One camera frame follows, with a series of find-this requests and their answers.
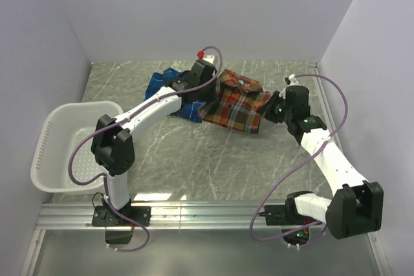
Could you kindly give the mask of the blue plaid shirt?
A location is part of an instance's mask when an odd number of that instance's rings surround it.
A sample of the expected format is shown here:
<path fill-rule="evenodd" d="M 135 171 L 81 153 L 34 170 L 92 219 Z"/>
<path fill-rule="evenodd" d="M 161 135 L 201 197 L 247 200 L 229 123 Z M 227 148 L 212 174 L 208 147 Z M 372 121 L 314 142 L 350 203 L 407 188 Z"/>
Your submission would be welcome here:
<path fill-rule="evenodd" d="M 171 67 L 164 70 L 163 73 L 154 72 L 147 85 L 144 99 L 147 100 L 153 95 L 155 95 L 155 93 L 158 92 L 161 87 L 166 86 L 166 83 L 169 80 L 172 80 L 176 77 L 183 77 L 184 73 L 185 72 L 179 72 Z M 183 106 L 178 111 L 171 113 L 171 116 L 176 116 L 194 123 L 202 123 L 202 118 L 200 117 L 200 114 L 198 112 L 199 108 L 202 105 L 202 101 L 195 101 L 191 104 Z"/>

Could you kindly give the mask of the red brown plaid shirt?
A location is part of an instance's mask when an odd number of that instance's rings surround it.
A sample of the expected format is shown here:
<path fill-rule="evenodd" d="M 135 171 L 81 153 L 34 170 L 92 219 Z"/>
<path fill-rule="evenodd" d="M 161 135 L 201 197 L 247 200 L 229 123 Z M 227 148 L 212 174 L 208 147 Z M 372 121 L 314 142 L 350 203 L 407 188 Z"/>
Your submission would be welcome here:
<path fill-rule="evenodd" d="M 257 134 L 261 116 L 256 111 L 271 97 L 260 82 L 225 69 L 217 79 L 214 98 L 199 108 L 199 116 L 230 130 Z"/>

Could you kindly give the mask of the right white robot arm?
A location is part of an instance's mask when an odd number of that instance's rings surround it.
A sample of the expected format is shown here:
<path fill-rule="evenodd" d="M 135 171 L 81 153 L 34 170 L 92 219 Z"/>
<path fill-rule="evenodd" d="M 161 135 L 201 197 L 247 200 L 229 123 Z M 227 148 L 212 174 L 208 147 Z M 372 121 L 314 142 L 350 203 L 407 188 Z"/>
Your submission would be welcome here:
<path fill-rule="evenodd" d="M 382 225 L 382 186 L 369 182 L 351 165 L 323 120 L 311 114 L 310 109 L 308 88 L 289 85 L 274 92 L 257 110 L 266 120 L 287 126 L 319 167 L 333 195 L 328 199 L 312 191 L 289 194 L 285 201 L 286 219 L 291 224 L 309 218 L 322 222 L 336 239 L 378 231 Z"/>

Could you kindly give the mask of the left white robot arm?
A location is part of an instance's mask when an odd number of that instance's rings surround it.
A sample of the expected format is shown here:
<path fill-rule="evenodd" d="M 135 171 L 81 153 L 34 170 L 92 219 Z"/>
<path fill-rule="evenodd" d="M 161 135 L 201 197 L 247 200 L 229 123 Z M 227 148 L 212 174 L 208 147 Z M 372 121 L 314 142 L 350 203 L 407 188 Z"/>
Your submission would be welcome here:
<path fill-rule="evenodd" d="M 198 59 L 190 70 L 167 80 L 140 105 L 115 118 L 105 114 L 98 119 L 99 134 L 93 138 L 91 152 L 96 163 L 107 172 L 103 178 L 102 205 L 96 210 L 99 221 L 124 226 L 130 219 L 136 220 L 127 185 L 127 172 L 135 161 L 135 142 L 161 119 L 211 96 L 216 74 L 215 65 Z"/>

